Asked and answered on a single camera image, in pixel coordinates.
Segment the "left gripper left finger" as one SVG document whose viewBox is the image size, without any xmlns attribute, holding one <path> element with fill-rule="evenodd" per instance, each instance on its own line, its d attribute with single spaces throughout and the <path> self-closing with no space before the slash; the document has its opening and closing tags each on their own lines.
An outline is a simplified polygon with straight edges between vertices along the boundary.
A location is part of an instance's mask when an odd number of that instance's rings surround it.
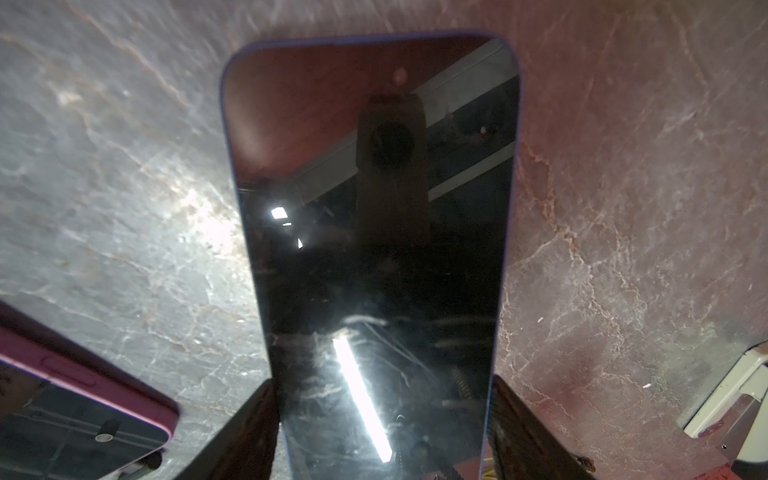
<svg viewBox="0 0 768 480">
<path fill-rule="evenodd" d="M 176 478 L 269 479 L 279 426 L 275 384 L 267 379 Z"/>
</svg>

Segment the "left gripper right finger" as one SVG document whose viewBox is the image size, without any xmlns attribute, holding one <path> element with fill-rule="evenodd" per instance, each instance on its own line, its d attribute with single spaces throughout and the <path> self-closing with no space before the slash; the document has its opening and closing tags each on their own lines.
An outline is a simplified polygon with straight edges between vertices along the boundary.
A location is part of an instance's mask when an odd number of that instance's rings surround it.
<svg viewBox="0 0 768 480">
<path fill-rule="evenodd" d="M 491 386 L 487 438 L 499 479 L 593 479 L 498 375 Z"/>
</svg>

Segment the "pink-edged smartphone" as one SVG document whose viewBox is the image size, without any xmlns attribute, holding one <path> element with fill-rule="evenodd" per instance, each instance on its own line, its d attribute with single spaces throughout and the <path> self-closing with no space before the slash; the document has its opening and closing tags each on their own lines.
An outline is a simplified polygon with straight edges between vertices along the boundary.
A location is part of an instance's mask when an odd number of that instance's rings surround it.
<svg viewBox="0 0 768 480">
<path fill-rule="evenodd" d="M 1 306 L 1 476 L 140 479 L 179 420 L 171 401 Z"/>
</svg>

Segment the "blue-edged smartphone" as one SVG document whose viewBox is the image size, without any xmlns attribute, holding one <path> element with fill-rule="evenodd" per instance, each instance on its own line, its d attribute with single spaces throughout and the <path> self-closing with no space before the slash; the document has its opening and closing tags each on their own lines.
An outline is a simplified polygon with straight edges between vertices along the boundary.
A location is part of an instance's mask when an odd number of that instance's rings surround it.
<svg viewBox="0 0 768 480">
<path fill-rule="evenodd" d="M 482 32 L 254 44 L 221 83 L 295 479 L 478 479 L 520 100 Z"/>
</svg>

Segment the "white black stapler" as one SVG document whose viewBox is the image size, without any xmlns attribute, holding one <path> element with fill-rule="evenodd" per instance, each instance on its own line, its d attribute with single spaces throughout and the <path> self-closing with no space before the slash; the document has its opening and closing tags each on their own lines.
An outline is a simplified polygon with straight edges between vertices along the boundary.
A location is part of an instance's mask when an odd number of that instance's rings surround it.
<svg viewBox="0 0 768 480">
<path fill-rule="evenodd" d="M 699 439 L 719 431 L 720 452 L 743 479 L 767 477 L 767 343 L 744 352 L 683 428 Z"/>
</svg>

